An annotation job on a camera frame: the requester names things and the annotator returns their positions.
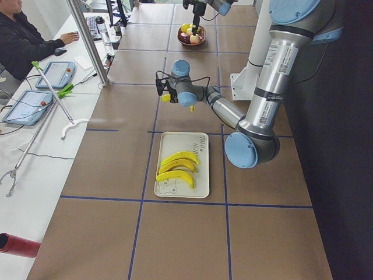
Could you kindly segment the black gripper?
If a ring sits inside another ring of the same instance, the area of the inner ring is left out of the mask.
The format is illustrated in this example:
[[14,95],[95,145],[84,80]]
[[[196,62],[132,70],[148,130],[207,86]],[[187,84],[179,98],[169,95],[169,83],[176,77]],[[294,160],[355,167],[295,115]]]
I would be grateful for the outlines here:
[[193,0],[193,22],[192,34],[195,36],[200,24],[200,15],[204,15],[206,11],[206,1]]
[[178,103],[177,91],[171,87],[167,87],[168,94],[171,95],[170,103]]

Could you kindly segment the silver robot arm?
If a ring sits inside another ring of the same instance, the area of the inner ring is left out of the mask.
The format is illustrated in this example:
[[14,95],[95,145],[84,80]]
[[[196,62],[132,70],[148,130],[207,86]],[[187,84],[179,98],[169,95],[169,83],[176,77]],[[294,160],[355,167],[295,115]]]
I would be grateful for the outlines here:
[[247,169],[269,162],[280,149],[273,126],[297,55],[304,46],[341,36],[344,7],[344,1],[263,1],[247,65],[231,76],[233,96],[250,102],[246,113],[216,88],[194,85],[183,59],[156,80],[157,91],[168,91],[171,102],[183,107],[205,102],[231,126],[225,152],[233,165]]
[[200,24],[200,18],[205,15],[207,5],[211,6],[220,15],[225,16],[226,14],[228,14],[233,3],[234,1],[226,1],[226,0],[183,1],[183,7],[185,9],[188,9],[189,5],[193,6],[192,34],[193,35],[197,34],[199,24]]

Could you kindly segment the person's right hand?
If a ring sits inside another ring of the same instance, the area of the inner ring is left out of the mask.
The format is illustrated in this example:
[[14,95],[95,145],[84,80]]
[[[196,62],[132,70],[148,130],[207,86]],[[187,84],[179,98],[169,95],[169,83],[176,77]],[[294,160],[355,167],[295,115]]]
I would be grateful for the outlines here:
[[68,45],[74,41],[78,41],[80,39],[80,35],[78,32],[69,32],[61,34],[60,39],[65,45]]

